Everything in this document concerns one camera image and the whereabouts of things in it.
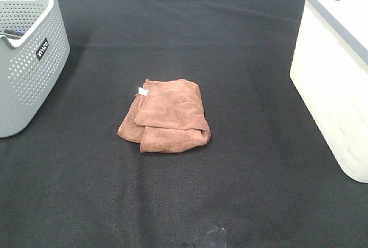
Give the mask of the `white storage bin grey rim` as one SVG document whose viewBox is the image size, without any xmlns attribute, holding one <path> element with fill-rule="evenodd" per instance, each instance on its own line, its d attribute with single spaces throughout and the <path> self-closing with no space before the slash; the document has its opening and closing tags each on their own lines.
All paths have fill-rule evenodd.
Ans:
<svg viewBox="0 0 368 248">
<path fill-rule="evenodd" d="M 290 78 L 340 168 L 367 182 L 367 0 L 305 0 Z"/>
</svg>

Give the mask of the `grey perforated laundry basket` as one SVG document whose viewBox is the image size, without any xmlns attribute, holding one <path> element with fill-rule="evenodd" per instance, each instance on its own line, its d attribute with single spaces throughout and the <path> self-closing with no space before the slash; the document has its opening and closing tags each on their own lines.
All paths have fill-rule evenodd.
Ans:
<svg viewBox="0 0 368 248">
<path fill-rule="evenodd" d="M 21 132 L 48 97 L 70 53 L 58 0 L 1 0 L 1 137 Z"/>
</svg>

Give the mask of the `black table cloth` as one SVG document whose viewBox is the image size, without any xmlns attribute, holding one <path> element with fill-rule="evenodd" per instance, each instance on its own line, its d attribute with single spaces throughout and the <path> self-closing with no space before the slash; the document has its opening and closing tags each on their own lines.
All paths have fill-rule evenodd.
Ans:
<svg viewBox="0 0 368 248">
<path fill-rule="evenodd" d="M 71 52 L 1 140 L 2 247 L 366 247 L 367 185 L 289 78 L 304 0 L 59 0 Z M 146 79 L 199 85 L 212 138 L 146 154 L 117 129 Z"/>
</svg>

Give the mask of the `dark item inside basket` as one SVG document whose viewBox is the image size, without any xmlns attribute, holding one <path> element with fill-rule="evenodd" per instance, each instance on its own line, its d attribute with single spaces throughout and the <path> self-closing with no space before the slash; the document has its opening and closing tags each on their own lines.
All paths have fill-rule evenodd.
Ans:
<svg viewBox="0 0 368 248">
<path fill-rule="evenodd" d="M 15 31 L 10 29 L 4 29 L 1 35 L 6 36 L 8 39 L 19 40 L 25 34 L 24 31 Z"/>
</svg>

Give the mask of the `brown towel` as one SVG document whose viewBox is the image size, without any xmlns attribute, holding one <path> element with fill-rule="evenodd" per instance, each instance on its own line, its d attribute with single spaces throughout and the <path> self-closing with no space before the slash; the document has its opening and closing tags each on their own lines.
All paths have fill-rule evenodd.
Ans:
<svg viewBox="0 0 368 248">
<path fill-rule="evenodd" d="M 146 79 L 118 128 L 141 152 L 183 152 L 204 146 L 211 133 L 199 86 L 186 79 Z"/>
</svg>

